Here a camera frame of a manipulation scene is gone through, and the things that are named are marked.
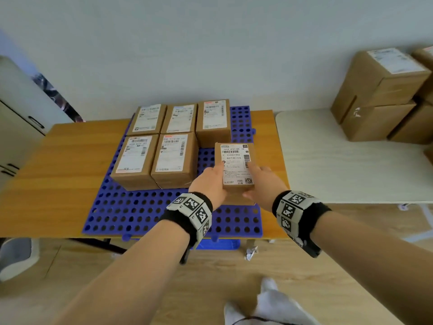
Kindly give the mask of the person's left hand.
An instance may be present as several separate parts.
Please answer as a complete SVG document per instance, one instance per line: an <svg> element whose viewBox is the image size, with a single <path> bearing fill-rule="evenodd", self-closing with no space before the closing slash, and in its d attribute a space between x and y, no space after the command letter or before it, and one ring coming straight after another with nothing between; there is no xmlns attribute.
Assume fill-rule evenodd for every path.
<svg viewBox="0 0 433 325"><path fill-rule="evenodd" d="M189 193L201 193L207 197L211 204L212 211L220 207L227 196L227 191L223 187L223 176L208 174L208 168L204 169L188 189Z"/></svg>

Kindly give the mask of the person's right hand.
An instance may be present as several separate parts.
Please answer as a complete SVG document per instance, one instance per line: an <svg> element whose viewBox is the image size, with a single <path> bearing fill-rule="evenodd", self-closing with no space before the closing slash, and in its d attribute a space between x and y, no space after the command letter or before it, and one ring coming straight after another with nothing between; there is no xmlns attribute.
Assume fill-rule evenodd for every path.
<svg viewBox="0 0 433 325"><path fill-rule="evenodd" d="M269 167L268 175L264 178L252 178L254 181L254 188L243 192L243 197L258 204L262 209L273 213L273 204L276 198L283 192L288 191L287 186L283 180L278 177Z"/></svg>

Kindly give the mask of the small cardboard box white label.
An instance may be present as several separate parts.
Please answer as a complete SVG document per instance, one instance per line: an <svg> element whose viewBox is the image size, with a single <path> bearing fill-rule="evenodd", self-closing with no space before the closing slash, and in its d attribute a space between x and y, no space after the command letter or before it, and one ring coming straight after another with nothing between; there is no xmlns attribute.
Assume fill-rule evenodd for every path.
<svg viewBox="0 0 433 325"><path fill-rule="evenodd" d="M195 132L198 104L168 105L160 134Z"/></svg>
<svg viewBox="0 0 433 325"><path fill-rule="evenodd" d="M231 142L230 100L200 101L195 132L200 148Z"/></svg>
<svg viewBox="0 0 433 325"><path fill-rule="evenodd" d="M158 134L126 137L111 179L126 191L159 189L151 176L158 141Z"/></svg>
<svg viewBox="0 0 433 325"><path fill-rule="evenodd" d="M223 205L253 206L255 203L244 197L245 191L254 188L248 163L256 160L253 143L216 143L215 163L224 164L223 188L227 192Z"/></svg>
<svg viewBox="0 0 433 325"><path fill-rule="evenodd" d="M167 105L142 106L135 112L126 136L148 136L160 134L165 119Z"/></svg>
<svg viewBox="0 0 433 325"><path fill-rule="evenodd" d="M188 188L197 177L198 141L195 133L162 134L151 176L161 189Z"/></svg>

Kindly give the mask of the person's left forearm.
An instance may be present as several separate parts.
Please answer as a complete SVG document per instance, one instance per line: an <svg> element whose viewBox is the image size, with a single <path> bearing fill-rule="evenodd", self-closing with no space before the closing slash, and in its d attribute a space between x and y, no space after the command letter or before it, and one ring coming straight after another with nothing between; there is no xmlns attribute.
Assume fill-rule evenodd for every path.
<svg viewBox="0 0 433 325"><path fill-rule="evenodd" d="M149 325L190 235L163 220L85 287L52 325Z"/></svg>

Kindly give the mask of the person's right forearm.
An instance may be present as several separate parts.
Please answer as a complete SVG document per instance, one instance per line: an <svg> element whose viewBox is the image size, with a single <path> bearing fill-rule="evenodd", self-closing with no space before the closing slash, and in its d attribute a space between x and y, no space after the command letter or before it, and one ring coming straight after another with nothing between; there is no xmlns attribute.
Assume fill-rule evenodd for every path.
<svg viewBox="0 0 433 325"><path fill-rule="evenodd" d="M433 252L334 211L310 239L405 325L433 325Z"/></svg>

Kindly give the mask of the black wristband with marker tags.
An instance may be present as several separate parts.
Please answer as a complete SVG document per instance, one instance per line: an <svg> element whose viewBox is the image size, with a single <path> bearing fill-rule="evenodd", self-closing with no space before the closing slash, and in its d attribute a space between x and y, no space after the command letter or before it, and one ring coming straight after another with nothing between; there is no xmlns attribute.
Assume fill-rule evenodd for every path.
<svg viewBox="0 0 433 325"><path fill-rule="evenodd" d="M159 221L179 225L190 236L188 249L195 249L212 225L212 207L202 193L182 193L166 207Z"/></svg>
<svg viewBox="0 0 433 325"><path fill-rule="evenodd" d="M329 211L331 209L319 199L302 191L284 191L272 205L278 225L313 258L321 254L321 249L311 240L310 234L318 219Z"/></svg>

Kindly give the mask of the blue plastic bin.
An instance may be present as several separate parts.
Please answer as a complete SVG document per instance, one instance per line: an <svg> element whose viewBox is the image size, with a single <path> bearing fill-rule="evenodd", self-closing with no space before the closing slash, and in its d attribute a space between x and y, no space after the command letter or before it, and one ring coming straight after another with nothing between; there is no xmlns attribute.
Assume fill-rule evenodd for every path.
<svg viewBox="0 0 433 325"><path fill-rule="evenodd" d="M241 240L239 239L221 239L213 241L211 239L203 239L196 250L207 251L235 251L240 248Z"/></svg>

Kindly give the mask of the white table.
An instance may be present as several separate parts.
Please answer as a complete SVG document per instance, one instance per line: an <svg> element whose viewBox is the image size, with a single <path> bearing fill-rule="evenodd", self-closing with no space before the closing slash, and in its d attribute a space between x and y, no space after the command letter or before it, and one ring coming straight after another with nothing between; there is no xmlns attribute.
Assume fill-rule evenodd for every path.
<svg viewBox="0 0 433 325"><path fill-rule="evenodd" d="M404 240L433 243L433 165L423 145L350 142L327 109L280 112L289 185Z"/></svg>

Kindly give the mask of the blue perforated plastic mat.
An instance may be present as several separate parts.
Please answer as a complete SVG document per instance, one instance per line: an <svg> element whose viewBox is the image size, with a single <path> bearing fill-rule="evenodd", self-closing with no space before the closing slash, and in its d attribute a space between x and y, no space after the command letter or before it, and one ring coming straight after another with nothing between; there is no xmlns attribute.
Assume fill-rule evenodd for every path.
<svg viewBox="0 0 433 325"><path fill-rule="evenodd" d="M127 191L111 179L111 172L125 141L129 121L97 192L82 234L122 236L126 240L145 235L159 221L165 207L186 188ZM257 205L221 205L212 216L205 238L257 239L263 237L260 207Z"/></svg>

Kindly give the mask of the person's right foot white sock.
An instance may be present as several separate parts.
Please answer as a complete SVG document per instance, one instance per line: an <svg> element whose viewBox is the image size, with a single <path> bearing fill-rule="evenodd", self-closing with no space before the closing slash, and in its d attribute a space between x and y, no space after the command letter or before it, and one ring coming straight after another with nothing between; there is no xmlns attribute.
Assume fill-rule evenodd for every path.
<svg viewBox="0 0 433 325"><path fill-rule="evenodd" d="M251 325L321 325L299 303L278 290L274 279L264 277Z"/></svg>

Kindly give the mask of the person's foot white sock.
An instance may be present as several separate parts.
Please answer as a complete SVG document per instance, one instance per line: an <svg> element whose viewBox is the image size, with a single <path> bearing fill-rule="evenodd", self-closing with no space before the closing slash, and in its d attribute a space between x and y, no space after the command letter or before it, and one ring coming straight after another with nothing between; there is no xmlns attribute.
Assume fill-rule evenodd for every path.
<svg viewBox="0 0 433 325"><path fill-rule="evenodd" d="M278 290L274 279L264 277L251 325L321 325L299 303Z"/></svg>
<svg viewBox="0 0 433 325"><path fill-rule="evenodd" d="M233 302L227 302L224 306L225 325L252 325L240 308Z"/></svg>

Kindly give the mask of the person's left foot white sock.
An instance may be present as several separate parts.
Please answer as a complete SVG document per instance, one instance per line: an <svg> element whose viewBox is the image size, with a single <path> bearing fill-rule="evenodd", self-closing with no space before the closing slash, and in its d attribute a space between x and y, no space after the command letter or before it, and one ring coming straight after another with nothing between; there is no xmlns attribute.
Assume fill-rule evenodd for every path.
<svg viewBox="0 0 433 325"><path fill-rule="evenodd" d="M240 308L233 302L227 302L224 306L225 325L252 325Z"/></svg>

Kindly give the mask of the wooden table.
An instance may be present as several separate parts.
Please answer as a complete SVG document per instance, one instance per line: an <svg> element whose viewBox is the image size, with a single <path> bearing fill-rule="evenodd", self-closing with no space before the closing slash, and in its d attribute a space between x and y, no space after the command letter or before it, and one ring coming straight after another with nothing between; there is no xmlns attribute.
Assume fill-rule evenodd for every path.
<svg viewBox="0 0 433 325"><path fill-rule="evenodd" d="M272 111L252 111L245 136L257 162L268 164L288 183ZM65 238L108 248L103 239L82 234L85 220L129 119L57 124L0 194L1 238ZM271 213L261 210L263 239L286 239Z"/></svg>

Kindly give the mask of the large cardboard box white label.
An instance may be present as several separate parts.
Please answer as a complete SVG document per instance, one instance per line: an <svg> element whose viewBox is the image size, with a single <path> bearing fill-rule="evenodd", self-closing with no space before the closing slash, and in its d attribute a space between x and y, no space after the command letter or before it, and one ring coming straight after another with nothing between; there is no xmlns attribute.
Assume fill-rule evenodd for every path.
<svg viewBox="0 0 433 325"><path fill-rule="evenodd" d="M367 106L409 103L432 71L397 48L357 52L331 107L338 124L354 101Z"/></svg>

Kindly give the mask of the dark patterned object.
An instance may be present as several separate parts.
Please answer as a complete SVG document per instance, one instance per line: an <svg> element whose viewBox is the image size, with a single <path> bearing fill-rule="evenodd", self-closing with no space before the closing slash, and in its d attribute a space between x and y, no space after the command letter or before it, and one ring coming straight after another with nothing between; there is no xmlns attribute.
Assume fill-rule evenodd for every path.
<svg viewBox="0 0 433 325"><path fill-rule="evenodd" d="M85 122L78 112L67 102L61 93L46 79L46 77L39 73L32 76L33 82L44 91L44 93L65 113L68 117L76 123Z"/></svg>

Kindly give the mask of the white chair base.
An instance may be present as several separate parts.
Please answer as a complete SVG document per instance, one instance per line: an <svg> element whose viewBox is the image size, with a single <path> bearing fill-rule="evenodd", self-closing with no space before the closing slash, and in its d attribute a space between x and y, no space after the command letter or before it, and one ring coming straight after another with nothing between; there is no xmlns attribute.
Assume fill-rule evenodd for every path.
<svg viewBox="0 0 433 325"><path fill-rule="evenodd" d="M8 238L0 247L0 283L34 266L40 259L40 240Z"/></svg>

